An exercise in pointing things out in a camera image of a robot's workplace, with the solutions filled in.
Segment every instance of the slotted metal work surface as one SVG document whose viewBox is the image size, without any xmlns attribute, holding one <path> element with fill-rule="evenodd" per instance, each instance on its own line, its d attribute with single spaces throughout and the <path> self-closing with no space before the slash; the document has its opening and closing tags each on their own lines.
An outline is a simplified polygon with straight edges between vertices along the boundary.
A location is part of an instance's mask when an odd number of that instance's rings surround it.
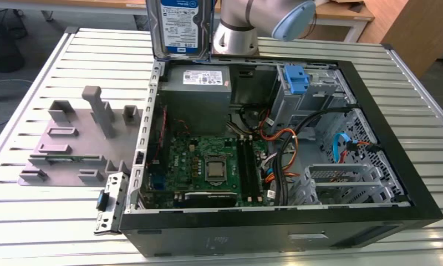
<svg viewBox="0 0 443 266">
<path fill-rule="evenodd" d="M 260 38 L 260 53 L 354 62 L 443 211 L 443 113 L 394 51 L 374 44 Z M 124 236 L 92 235 L 98 188 L 20 187 L 19 173 L 45 129 L 52 100 L 89 108 L 80 99 L 83 87 L 99 85 L 114 108 L 144 109 L 152 61 L 146 32 L 64 34 L 0 135 L 0 265 L 443 265 L 443 220 L 362 249 L 146 259 Z"/>
</svg>

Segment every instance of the gray carpet floor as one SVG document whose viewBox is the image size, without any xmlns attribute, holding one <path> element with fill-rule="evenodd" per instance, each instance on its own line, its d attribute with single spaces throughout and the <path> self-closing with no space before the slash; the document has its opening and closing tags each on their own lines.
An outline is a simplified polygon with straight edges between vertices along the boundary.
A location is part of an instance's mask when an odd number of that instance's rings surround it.
<svg viewBox="0 0 443 266">
<path fill-rule="evenodd" d="M 47 22 L 40 11 L 24 10 L 23 22 L 29 35 L 16 43 L 25 58 L 25 67 L 9 74 L 0 73 L 0 80 L 35 79 L 68 26 L 136 30 L 134 17 L 118 14 L 55 12 L 53 21 Z M 431 66 L 421 81 L 443 108 L 443 67 L 441 63 Z M 27 89 L 27 83 L 0 83 L 0 122 L 11 117 Z"/>
</svg>

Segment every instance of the computer chassis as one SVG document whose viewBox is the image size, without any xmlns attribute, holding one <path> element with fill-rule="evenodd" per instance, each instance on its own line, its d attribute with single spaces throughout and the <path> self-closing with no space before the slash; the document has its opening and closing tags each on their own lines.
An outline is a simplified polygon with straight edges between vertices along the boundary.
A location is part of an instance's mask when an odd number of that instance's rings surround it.
<svg viewBox="0 0 443 266">
<path fill-rule="evenodd" d="M 324 115 L 311 126 L 314 135 L 322 136 L 315 141 L 320 152 L 310 145 L 299 146 L 299 161 L 304 161 L 302 177 L 290 186 L 287 206 L 144 208 L 140 201 L 144 197 L 142 187 L 148 185 L 152 115 L 160 79 L 170 67 L 167 62 L 155 62 L 131 176 L 118 173 L 108 178 L 99 200 L 96 235 L 123 233 L 147 257 L 296 252 L 363 247 L 405 229 L 423 227 L 443 219 L 351 62 L 218 56 L 208 65 L 262 65 L 275 67 L 278 71 L 286 65 L 302 65 L 306 70 L 330 69 L 338 74 L 336 81 L 344 91 L 343 96 L 331 94 L 332 100 L 322 108 L 339 102 L 356 108 L 347 114 Z M 282 78 L 278 82 L 280 91 L 286 84 L 282 84 Z M 335 143 L 338 132 L 375 143 L 379 151 L 364 151 L 366 155 L 360 156 L 351 153 L 346 159 L 348 163 L 335 163 L 328 143 Z M 340 149 L 346 147 L 346 143 L 338 145 Z M 319 153 L 319 161 L 308 161 L 315 156 L 302 155 L 312 150 L 311 154 Z M 338 175 L 346 180 L 332 182 Z M 346 200 L 335 201 L 336 195 L 331 197 L 334 204 L 319 202 L 319 189 L 342 189 L 346 184 L 348 188 L 363 185 L 367 189 L 350 190 L 355 195 L 340 190 L 339 196 Z"/>
</svg>

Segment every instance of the cpu socket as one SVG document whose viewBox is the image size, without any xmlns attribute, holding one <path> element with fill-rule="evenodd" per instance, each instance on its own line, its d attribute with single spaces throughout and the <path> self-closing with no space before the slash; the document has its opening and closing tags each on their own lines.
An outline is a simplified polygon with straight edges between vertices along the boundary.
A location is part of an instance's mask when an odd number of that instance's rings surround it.
<svg viewBox="0 0 443 266">
<path fill-rule="evenodd" d="M 220 185 L 228 178 L 227 158 L 224 156 L 206 156 L 206 181 Z"/>
</svg>

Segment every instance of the ram slot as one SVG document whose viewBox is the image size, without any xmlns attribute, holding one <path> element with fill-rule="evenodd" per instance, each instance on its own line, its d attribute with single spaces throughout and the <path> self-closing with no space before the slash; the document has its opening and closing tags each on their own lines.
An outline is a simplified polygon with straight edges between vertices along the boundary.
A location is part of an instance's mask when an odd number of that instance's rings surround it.
<svg viewBox="0 0 443 266">
<path fill-rule="evenodd" d="M 252 141 L 247 141 L 244 144 L 244 158 L 246 158 L 246 172 L 250 185 L 250 196 L 254 202 L 262 201 L 258 170 L 256 170 L 256 158 L 254 153 Z"/>
<path fill-rule="evenodd" d="M 247 201 L 250 196 L 250 179 L 247 176 L 247 165 L 246 165 L 246 156 L 244 156 L 244 140 L 238 140 L 238 172 L 239 172 L 239 179 L 242 182 L 242 199 Z"/>
</svg>

